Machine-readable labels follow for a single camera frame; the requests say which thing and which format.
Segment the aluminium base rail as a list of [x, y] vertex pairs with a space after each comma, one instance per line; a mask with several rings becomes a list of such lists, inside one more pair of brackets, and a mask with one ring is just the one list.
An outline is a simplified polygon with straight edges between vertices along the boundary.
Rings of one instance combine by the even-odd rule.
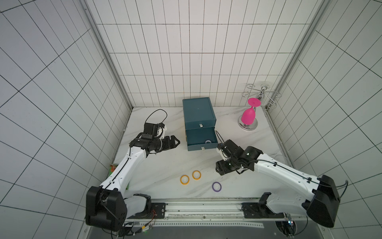
[[132, 216], [122, 231], [84, 226], [81, 239], [332, 239], [305, 216], [261, 217], [258, 198], [157, 199], [148, 216]]

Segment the pink goblet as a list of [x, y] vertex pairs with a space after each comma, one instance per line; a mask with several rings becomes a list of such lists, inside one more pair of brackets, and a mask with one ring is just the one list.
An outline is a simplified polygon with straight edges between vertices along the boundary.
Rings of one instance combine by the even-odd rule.
[[261, 105], [261, 101], [258, 98], [249, 98], [248, 104], [250, 108], [246, 109], [241, 117], [241, 122], [244, 125], [253, 124], [256, 118], [256, 108]]

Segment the green snack bag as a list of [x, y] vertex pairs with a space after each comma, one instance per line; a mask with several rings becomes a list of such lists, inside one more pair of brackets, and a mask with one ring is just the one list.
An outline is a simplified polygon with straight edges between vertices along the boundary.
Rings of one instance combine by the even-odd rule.
[[114, 171], [116, 170], [116, 168], [118, 167], [118, 165], [110, 165], [109, 166], [109, 173], [108, 173], [108, 176], [112, 175], [114, 173]]

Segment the right yellow tape roll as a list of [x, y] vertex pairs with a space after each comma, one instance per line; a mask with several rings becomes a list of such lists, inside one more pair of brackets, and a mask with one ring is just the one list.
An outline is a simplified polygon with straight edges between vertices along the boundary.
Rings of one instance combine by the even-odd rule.
[[194, 180], [200, 180], [201, 177], [202, 177], [202, 174], [201, 174], [200, 171], [198, 171], [198, 170], [193, 171], [193, 173], [192, 173], [192, 178], [193, 178]]

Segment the yellow tape roll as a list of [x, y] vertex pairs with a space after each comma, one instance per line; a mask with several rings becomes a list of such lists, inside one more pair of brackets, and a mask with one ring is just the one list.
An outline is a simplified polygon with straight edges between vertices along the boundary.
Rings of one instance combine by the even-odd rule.
[[187, 185], [190, 182], [190, 178], [188, 175], [182, 175], [180, 178], [180, 182], [182, 185]]
[[194, 180], [200, 180], [201, 177], [202, 177], [202, 174], [201, 174], [200, 171], [198, 171], [198, 170], [193, 171], [193, 173], [192, 173], [192, 178], [193, 178]]

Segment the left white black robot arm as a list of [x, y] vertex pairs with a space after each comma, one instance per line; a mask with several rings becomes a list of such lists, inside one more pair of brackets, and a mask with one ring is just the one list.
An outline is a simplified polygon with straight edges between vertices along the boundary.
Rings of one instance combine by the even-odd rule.
[[150, 153], [160, 153], [180, 144], [175, 136], [165, 135], [166, 129], [162, 122], [146, 122], [143, 132], [130, 142], [124, 159], [114, 172], [100, 186], [92, 186], [87, 191], [85, 222], [88, 226], [117, 232], [127, 218], [151, 215], [150, 196], [134, 194], [124, 198], [124, 193], [135, 170]]

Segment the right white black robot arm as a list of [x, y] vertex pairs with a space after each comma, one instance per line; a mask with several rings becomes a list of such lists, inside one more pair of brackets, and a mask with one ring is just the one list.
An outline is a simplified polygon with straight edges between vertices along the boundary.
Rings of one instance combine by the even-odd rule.
[[334, 227], [341, 197], [331, 177], [303, 173], [253, 146], [242, 149], [230, 139], [218, 144], [217, 151], [222, 160], [215, 170], [221, 176], [251, 170], [285, 185], [280, 192], [263, 193], [259, 205], [266, 212], [303, 215], [321, 226]]

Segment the teal drawer cabinet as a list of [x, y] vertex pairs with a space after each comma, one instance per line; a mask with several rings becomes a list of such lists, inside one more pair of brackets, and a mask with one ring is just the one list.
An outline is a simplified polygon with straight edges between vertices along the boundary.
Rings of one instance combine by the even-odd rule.
[[183, 99], [184, 122], [197, 120], [216, 120], [209, 97]]

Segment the chrome glass rack stand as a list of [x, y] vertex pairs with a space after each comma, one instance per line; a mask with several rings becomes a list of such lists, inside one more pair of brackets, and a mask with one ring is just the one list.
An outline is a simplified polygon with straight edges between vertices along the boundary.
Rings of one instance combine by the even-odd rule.
[[[266, 103], [265, 104], [265, 109], [266, 110], [275, 109], [277, 107], [277, 105], [278, 105], [278, 102], [277, 102], [278, 98], [280, 98], [282, 96], [280, 92], [269, 91], [270, 86], [268, 84], [266, 84], [266, 83], [262, 83], [260, 85], [259, 89], [257, 89], [254, 84], [247, 84], [246, 88], [249, 91], [243, 92], [242, 93], [242, 97], [247, 99], [247, 103], [248, 103], [248, 99], [249, 98], [258, 98], [261, 101], [261, 105], [259, 107], [257, 107], [256, 110], [258, 108], [260, 108], [263, 105], [263, 103]], [[238, 118], [238, 125], [243, 130], [253, 131], [253, 130], [255, 130], [257, 128], [257, 126], [258, 126], [257, 118], [255, 118], [255, 121], [253, 122], [253, 124], [244, 125], [241, 122], [241, 117], [242, 117], [242, 115]]]

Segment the left yellow tape roll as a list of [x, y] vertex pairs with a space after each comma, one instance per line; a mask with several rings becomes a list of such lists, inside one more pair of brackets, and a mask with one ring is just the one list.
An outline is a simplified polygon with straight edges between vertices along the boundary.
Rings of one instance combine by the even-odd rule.
[[190, 182], [190, 178], [188, 175], [182, 175], [180, 178], [180, 182], [182, 185], [187, 185]]

